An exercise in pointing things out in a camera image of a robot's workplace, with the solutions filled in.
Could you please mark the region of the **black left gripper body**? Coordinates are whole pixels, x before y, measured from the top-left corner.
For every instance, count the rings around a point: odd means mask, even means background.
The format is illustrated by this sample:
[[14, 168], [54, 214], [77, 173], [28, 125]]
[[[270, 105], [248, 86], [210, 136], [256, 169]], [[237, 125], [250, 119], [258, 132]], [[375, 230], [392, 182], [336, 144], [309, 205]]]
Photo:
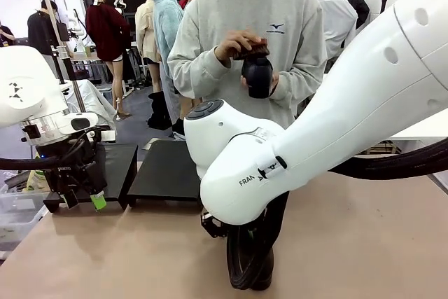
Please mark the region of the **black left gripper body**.
[[96, 195], [107, 186], [105, 148], [90, 141], [86, 133], [76, 133], [63, 141], [38, 146], [37, 153], [42, 159], [58, 159], [55, 168], [44, 171], [53, 192], [63, 195], [70, 190], [84, 190]]

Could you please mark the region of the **person's left hand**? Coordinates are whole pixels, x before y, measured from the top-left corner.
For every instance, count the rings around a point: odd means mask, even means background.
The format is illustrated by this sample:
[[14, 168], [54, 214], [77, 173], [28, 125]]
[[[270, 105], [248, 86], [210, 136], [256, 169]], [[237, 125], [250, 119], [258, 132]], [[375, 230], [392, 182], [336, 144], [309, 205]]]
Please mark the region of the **person's left hand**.
[[278, 84], [279, 84], [279, 78], [280, 78], [279, 72], [274, 71], [272, 73], [272, 81], [271, 81], [271, 85], [270, 85], [270, 89], [269, 89], [269, 93], [270, 93], [269, 98], [270, 99], [275, 99], [275, 97], [276, 97], [276, 91], [277, 91]]

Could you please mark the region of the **person's right hand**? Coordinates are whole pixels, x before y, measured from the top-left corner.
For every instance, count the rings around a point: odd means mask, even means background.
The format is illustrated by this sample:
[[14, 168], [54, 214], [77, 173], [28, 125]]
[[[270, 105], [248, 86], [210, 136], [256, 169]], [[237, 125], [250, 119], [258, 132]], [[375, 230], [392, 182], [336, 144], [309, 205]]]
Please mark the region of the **person's right hand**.
[[224, 40], [214, 49], [216, 59], [226, 68], [230, 68], [231, 58], [242, 48], [251, 50], [252, 43], [261, 42], [261, 38], [250, 30], [229, 31]]

